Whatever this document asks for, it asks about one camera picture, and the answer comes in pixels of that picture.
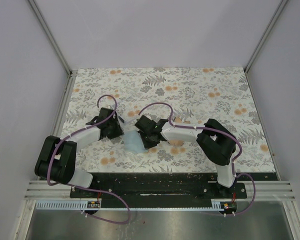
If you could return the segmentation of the light blue cleaning cloth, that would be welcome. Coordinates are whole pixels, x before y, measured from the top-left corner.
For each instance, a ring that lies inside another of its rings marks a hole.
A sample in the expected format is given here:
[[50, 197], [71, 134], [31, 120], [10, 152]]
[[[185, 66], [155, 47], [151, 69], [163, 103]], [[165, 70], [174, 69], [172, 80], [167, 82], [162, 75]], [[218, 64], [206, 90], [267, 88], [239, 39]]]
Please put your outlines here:
[[140, 134], [136, 130], [127, 131], [123, 135], [124, 149], [128, 152], [141, 154], [146, 149], [143, 145]]

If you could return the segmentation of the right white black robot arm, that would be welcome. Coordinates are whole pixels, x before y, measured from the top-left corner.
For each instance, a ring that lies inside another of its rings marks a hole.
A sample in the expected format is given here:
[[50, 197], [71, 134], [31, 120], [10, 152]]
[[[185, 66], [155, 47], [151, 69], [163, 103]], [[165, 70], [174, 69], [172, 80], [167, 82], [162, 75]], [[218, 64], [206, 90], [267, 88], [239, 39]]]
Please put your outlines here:
[[142, 115], [134, 126], [138, 129], [145, 149], [161, 142], [182, 141], [196, 143], [217, 170], [218, 194], [229, 198], [236, 191], [236, 174], [232, 155], [236, 151], [237, 139], [217, 120], [208, 119], [205, 124], [178, 123], [168, 119], [154, 121]]

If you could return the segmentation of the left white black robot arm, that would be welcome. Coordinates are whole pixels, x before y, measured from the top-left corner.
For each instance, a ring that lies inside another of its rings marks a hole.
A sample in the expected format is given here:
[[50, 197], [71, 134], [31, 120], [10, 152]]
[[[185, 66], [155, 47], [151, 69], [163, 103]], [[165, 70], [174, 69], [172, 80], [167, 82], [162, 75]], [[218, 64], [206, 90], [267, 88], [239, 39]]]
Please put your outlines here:
[[81, 187], [81, 192], [88, 198], [97, 195], [99, 186], [93, 182], [93, 175], [76, 168], [77, 152], [88, 145], [104, 138], [109, 140], [124, 134], [118, 114], [102, 107], [99, 115], [81, 128], [63, 139], [50, 135], [44, 140], [34, 173], [49, 179], [52, 185], [63, 184]]

